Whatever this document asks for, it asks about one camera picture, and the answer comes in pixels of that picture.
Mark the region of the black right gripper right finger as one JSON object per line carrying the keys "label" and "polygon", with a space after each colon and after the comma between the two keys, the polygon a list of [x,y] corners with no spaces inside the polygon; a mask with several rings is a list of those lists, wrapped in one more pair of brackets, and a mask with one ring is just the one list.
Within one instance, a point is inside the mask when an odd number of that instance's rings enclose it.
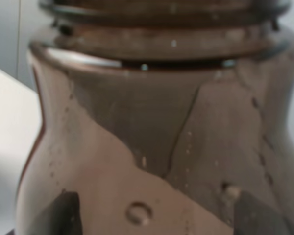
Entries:
{"label": "black right gripper right finger", "polygon": [[290,235],[287,220],[247,192],[234,205],[235,235]]}

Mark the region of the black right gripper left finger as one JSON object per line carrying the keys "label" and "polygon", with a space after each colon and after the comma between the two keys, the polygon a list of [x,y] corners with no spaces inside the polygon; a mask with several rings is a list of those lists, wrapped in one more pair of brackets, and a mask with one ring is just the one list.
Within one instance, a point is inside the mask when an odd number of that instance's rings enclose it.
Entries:
{"label": "black right gripper left finger", "polygon": [[61,193],[49,208],[49,235],[83,234],[80,200],[77,192]]}

